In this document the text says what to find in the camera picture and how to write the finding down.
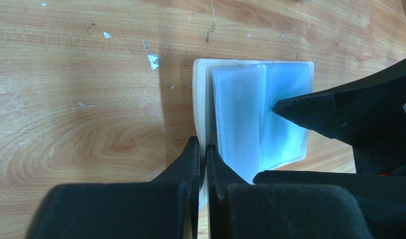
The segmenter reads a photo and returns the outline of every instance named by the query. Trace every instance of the tabletop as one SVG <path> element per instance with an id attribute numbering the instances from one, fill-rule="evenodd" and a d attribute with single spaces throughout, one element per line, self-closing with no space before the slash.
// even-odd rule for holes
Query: tabletop
<path id="1" fill-rule="evenodd" d="M 320 91 L 406 58 L 406 18 L 399 0 L 0 0 L 0 238 L 57 184 L 172 163 L 196 135 L 197 58 L 312 61 Z M 352 150 L 310 132 L 282 169 L 354 172 Z"/>

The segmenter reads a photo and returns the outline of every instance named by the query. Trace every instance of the wooden table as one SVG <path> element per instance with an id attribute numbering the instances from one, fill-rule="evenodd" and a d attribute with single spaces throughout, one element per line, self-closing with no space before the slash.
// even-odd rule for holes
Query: wooden table
<path id="1" fill-rule="evenodd" d="M 54 185 L 172 163 L 196 134 L 196 58 L 313 61 L 320 91 L 405 57 L 399 0 L 0 0 L 0 238 L 23 237 Z M 315 132 L 283 168 L 354 172 L 351 148 Z"/>

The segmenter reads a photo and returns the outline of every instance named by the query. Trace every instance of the light blue wallet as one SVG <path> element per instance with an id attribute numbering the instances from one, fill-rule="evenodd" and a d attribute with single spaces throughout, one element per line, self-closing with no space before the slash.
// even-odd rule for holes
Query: light blue wallet
<path id="1" fill-rule="evenodd" d="M 311 92 L 308 64 L 217 67 L 212 74 L 217 145 L 229 167 L 252 183 L 258 172 L 305 158 L 306 129 L 272 108 Z"/>

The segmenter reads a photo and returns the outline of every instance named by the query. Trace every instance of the paint chip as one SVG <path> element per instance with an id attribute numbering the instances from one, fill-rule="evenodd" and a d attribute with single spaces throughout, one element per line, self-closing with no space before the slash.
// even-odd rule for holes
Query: paint chip
<path id="1" fill-rule="evenodd" d="M 103 36 L 104 36 L 105 38 L 111 38 L 111 37 L 112 37 L 112 36 L 109 35 L 109 33 L 107 33 L 106 31 L 103 32 Z"/>
<path id="2" fill-rule="evenodd" d="M 93 107 L 93 105 L 85 105 L 85 104 L 83 104 L 83 103 L 81 103 L 81 102 L 79 102 L 79 106 L 81 106 L 81 107 L 87 107 L 87 108 Z"/>
<path id="3" fill-rule="evenodd" d="M 143 40 L 143 46 L 147 54 L 147 59 L 149 59 L 150 68 L 152 68 L 152 71 L 154 71 L 161 66 L 159 63 L 160 56 L 149 53 L 149 51 L 147 50 L 147 44 L 145 40 Z"/>

